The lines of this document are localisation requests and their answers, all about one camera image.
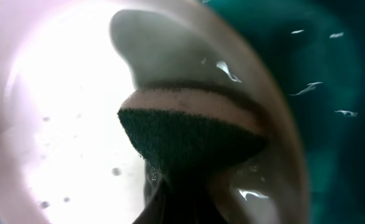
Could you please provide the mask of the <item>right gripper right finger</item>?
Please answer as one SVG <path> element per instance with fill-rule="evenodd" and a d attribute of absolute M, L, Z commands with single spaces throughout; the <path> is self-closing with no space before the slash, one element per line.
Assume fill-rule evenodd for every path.
<path fill-rule="evenodd" d="M 200 185 L 197 188 L 197 223 L 198 224 L 227 224 L 213 203 L 207 189 Z"/>

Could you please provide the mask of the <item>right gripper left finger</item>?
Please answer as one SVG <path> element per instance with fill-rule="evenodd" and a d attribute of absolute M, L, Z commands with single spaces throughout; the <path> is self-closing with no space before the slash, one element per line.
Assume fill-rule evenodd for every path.
<path fill-rule="evenodd" d="M 162 180 L 155 190 L 151 200 L 133 224 L 164 224 L 166 221 L 167 199 L 168 186 Z"/>

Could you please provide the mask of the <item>green sponge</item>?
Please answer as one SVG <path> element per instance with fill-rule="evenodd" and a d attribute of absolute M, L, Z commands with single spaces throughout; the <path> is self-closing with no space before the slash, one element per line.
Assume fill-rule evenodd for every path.
<path fill-rule="evenodd" d="M 137 90 L 118 118 L 135 150 L 173 186 L 187 178 L 203 181 L 267 146 L 249 105 L 209 90 Z"/>

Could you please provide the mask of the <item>white round plate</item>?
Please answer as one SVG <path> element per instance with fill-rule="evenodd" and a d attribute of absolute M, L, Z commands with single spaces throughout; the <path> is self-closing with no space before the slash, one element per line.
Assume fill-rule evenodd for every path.
<path fill-rule="evenodd" d="M 116 118 L 133 90 L 111 46 L 121 10 L 153 11 L 213 46 L 263 106 L 285 158 L 273 189 L 283 223 L 308 221 L 306 170 L 288 106 L 253 48 L 197 1 L 0 0 L 0 223 L 129 223 L 143 209 L 144 162 Z"/>

